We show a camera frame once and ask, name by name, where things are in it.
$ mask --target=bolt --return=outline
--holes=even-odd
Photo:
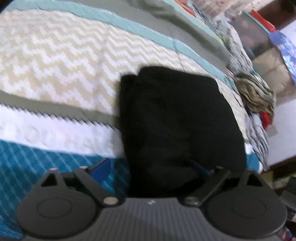
[[[118,203],[118,199],[116,197],[105,197],[103,202],[107,205],[115,205]]]

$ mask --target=white stripe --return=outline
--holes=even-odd
[[[245,149],[247,155],[250,155],[252,152],[254,152],[253,147],[250,143],[245,143],[244,149]]]
[[[23,145],[82,155],[123,157],[118,129],[100,124],[65,121],[0,104],[0,139]]]

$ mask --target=teal stripe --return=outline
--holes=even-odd
[[[270,34],[270,32],[256,18],[254,18],[251,14],[249,14],[248,12],[245,12],[245,11],[243,11],[243,13],[245,15],[247,15],[248,17],[250,17],[251,19],[253,19],[266,33]]]
[[[228,78],[223,72],[221,72],[219,69],[217,69],[212,64],[203,59],[201,56],[199,56],[186,44],[180,42],[175,38],[165,36],[142,24],[122,18],[111,11],[85,6],[76,2],[56,0],[14,0],[7,6],[5,10],[12,11],[14,9],[22,11],[29,9],[42,9],[70,12],[79,17],[95,19],[101,22],[111,24],[114,27],[122,28],[123,30],[139,35],[143,38],[152,40],[153,42],[162,45],[166,48],[172,49],[177,53],[182,53],[184,55],[191,57],[207,72],[212,74],[214,77],[220,79],[229,88],[232,88],[237,92],[237,88],[234,84],[233,79]]]

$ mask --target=screw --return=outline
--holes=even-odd
[[[185,203],[188,205],[197,205],[199,204],[199,200],[196,197],[186,197]]]
[[[118,199],[116,197],[105,197],[103,202],[107,205],[115,205],[118,203]]]

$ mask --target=textured grip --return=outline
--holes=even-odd
[[[25,236],[24,241],[36,241]],[[212,227],[203,213],[176,198],[130,199],[104,209],[86,231],[63,239],[77,241],[243,241]],[[276,235],[256,241],[280,241]]]

